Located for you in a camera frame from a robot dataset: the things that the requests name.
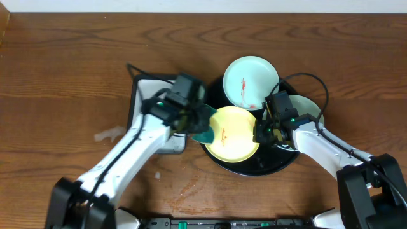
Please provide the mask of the green scrubbing sponge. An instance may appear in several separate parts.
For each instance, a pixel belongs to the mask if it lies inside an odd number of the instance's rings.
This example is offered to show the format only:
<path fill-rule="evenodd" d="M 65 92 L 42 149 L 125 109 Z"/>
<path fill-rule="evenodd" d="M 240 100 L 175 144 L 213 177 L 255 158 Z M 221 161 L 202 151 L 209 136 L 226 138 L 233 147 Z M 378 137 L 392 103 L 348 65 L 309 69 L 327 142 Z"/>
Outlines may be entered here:
<path fill-rule="evenodd" d="M 207 121 L 209 121 L 209 119 L 217 112 L 216 109 L 207 104 L 204 104 L 203 108 L 208 113 Z M 214 141 L 214 131 L 209 125 L 207 125 L 207 127 L 208 129 L 205 132 L 193 134 L 192 139 L 201 144 L 212 144 Z"/>

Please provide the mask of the black round tray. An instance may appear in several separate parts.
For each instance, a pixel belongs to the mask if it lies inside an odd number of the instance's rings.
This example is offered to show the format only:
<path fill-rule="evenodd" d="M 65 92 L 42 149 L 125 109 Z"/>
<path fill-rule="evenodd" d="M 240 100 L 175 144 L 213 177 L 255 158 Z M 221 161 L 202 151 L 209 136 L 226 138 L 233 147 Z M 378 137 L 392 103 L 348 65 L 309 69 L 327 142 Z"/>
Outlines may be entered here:
<path fill-rule="evenodd" d="M 223 90 L 223 76 L 219 76 L 209 84 L 208 93 L 209 95 L 206 102 L 213 108 L 219 109 L 225 106 L 233 106 Z M 211 155 L 204 144 L 201 144 L 201 147 L 220 167 L 243 176 L 265 176 L 273 174 L 287 167 L 299 156 L 298 151 L 260 144 L 253 156 L 247 160 L 229 163 L 223 162 Z"/>

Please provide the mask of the mint plate with red stain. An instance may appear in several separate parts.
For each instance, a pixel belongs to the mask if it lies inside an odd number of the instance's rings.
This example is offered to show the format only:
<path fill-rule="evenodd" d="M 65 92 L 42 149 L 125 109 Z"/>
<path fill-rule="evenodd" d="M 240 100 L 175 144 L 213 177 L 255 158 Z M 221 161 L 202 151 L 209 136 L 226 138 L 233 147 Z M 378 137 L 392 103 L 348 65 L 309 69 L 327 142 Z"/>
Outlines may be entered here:
<path fill-rule="evenodd" d="M 233 61 L 223 76 L 223 90 L 228 100 L 240 108 L 263 108 L 265 97 L 279 90 L 279 75 L 269 61 L 245 56 Z"/>

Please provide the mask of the black rectangular soapy tray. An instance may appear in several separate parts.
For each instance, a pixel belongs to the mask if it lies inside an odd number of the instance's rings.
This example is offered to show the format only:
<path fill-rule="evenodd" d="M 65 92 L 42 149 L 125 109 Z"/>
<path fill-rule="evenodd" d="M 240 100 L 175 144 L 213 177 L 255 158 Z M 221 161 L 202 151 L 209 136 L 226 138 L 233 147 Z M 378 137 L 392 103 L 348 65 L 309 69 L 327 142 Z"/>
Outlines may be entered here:
<path fill-rule="evenodd" d="M 162 88 L 171 88 L 170 83 L 161 80 L 155 80 L 145 75 L 138 75 L 138 79 L 134 80 L 130 97 L 130 108 L 128 113 L 127 130 L 137 123 L 137 117 L 141 112 L 142 99 L 149 99 Z M 187 137 L 186 134 L 176 134 L 156 151 L 156 154 L 178 155 L 186 149 Z"/>

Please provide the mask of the yellow plate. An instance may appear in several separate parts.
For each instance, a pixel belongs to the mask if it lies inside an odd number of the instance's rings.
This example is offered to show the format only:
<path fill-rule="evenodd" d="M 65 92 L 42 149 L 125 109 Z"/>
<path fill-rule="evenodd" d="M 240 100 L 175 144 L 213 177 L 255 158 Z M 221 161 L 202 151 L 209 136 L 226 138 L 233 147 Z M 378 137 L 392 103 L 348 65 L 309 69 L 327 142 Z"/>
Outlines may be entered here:
<path fill-rule="evenodd" d="M 247 160 L 257 151 L 253 141 L 256 118 L 247 110 L 226 106 L 219 108 L 210 120 L 214 140 L 205 144 L 209 153 L 222 162 L 237 163 Z"/>

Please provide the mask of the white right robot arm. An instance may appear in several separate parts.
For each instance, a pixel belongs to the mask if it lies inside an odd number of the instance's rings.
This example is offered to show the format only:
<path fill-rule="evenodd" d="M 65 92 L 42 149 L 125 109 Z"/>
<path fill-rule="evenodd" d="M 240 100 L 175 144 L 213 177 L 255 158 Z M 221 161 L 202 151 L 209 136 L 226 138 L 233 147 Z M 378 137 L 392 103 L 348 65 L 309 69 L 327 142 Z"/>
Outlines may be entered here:
<path fill-rule="evenodd" d="M 336 179 L 340 207 L 312 217 L 313 228 L 406 228 L 406 183 L 394 157 L 354 148 L 296 110 L 256 121 L 253 132 L 255 142 L 286 144 Z"/>

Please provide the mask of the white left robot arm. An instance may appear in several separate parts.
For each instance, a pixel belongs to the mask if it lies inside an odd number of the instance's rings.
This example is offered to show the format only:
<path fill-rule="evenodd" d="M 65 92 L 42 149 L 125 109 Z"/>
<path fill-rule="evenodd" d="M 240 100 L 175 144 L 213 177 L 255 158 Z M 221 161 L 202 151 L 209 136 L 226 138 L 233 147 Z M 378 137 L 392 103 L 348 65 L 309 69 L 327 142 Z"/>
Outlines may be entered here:
<path fill-rule="evenodd" d="M 118 144 L 75 182 L 53 187 L 46 228 L 139 228 L 140 221 L 117 205 L 131 180 L 172 134 L 210 129 L 216 110 L 202 101 L 183 106 L 157 96 L 142 102 L 136 122 Z"/>

